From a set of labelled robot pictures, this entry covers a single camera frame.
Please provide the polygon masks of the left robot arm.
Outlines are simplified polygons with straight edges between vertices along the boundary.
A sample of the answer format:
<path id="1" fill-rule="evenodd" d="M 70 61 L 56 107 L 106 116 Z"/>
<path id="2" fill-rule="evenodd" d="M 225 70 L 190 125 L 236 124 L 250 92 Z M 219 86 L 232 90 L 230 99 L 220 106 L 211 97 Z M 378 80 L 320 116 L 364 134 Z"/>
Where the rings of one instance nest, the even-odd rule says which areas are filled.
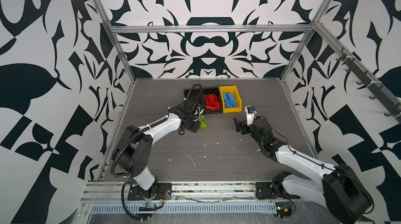
<path id="1" fill-rule="evenodd" d="M 165 116 L 152 123 L 141 127 L 128 126 L 111 156 L 110 175 L 127 178 L 144 191 L 153 189 L 157 182 L 148 168 L 153 144 L 175 131 L 180 135 L 185 131 L 196 133 L 202 113 L 201 104 L 185 99 L 180 105 L 168 108 Z"/>

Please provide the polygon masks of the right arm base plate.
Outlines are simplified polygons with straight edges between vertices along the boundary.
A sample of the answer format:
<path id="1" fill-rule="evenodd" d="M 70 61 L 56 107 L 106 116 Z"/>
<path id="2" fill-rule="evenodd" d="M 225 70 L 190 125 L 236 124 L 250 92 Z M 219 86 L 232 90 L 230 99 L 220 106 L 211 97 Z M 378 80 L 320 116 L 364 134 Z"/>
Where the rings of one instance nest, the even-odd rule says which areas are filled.
<path id="1" fill-rule="evenodd" d="M 297 195 L 288 194 L 278 182 L 255 183 L 255 196 L 258 200 L 298 200 Z"/>

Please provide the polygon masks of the blue lego bottom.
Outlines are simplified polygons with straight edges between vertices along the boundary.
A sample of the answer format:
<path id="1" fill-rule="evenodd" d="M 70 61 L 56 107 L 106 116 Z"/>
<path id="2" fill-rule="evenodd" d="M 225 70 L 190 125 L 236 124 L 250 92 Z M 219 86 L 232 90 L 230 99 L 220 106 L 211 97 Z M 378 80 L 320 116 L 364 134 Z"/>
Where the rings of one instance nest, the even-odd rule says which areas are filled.
<path id="1" fill-rule="evenodd" d="M 225 104 L 225 109 L 232 109 L 238 106 L 233 93 L 223 93 L 222 97 Z"/>

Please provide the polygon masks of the green lego 2x4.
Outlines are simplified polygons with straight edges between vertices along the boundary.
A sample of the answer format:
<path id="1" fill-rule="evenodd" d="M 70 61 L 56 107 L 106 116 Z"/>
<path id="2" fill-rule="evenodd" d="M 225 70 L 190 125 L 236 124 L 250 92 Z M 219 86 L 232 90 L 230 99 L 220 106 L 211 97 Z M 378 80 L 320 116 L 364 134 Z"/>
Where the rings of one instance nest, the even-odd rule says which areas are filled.
<path id="1" fill-rule="evenodd" d="M 201 127 L 202 129 L 205 129 L 205 128 L 207 127 L 207 124 L 204 123 L 203 121 L 200 121 L 200 127 Z"/>

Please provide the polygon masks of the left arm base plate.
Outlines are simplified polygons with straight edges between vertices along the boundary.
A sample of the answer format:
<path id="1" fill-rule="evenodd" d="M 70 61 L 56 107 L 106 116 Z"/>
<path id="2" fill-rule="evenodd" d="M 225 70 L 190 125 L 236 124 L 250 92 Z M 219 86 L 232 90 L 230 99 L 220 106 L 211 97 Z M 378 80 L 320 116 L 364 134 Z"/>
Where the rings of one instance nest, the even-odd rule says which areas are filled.
<path id="1" fill-rule="evenodd" d="M 155 201 L 160 199 L 168 200 L 171 197 L 171 192 L 171 183 L 153 184 L 148 190 L 144 190 L 139 185 L 131 185 L 127 199 L 129 201 L 144 201 L 147 199 Z"/>

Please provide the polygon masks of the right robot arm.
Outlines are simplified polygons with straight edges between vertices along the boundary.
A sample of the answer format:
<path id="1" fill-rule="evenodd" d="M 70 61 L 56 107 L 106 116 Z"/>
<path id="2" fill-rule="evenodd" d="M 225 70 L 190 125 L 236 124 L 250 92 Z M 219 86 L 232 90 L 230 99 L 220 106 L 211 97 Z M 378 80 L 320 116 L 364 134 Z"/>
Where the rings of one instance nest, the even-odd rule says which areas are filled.
<path id="1" fill-rule="evenodd" d="M 329 210 L 343 224 L 354 224 L 374 208 L 374 201 L 351 167 L 333 165 L 307 156 L 274 136 L 273 128 L 262 116 L 245 121 L 234 119 L 236 131 L 250 135 L 262 154 L 288 167 L 306 179 L 282 172 L 272 182 L 279 197 L 298 196 L 313 201 Z"/>

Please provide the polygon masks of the red lego cluster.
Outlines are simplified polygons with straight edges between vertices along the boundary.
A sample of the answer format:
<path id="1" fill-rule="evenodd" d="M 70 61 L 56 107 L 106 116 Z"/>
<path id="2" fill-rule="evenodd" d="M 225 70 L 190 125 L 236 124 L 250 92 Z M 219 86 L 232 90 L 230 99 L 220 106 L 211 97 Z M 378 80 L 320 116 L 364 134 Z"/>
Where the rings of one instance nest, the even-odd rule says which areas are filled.
<path id="1" fill-rule="evenodd" d="M 206 110 L 220 110 L 220 102 L 219 98 L 214 94 L 205 94 L 204 95 L 205 102 L 206 102 Z"/>

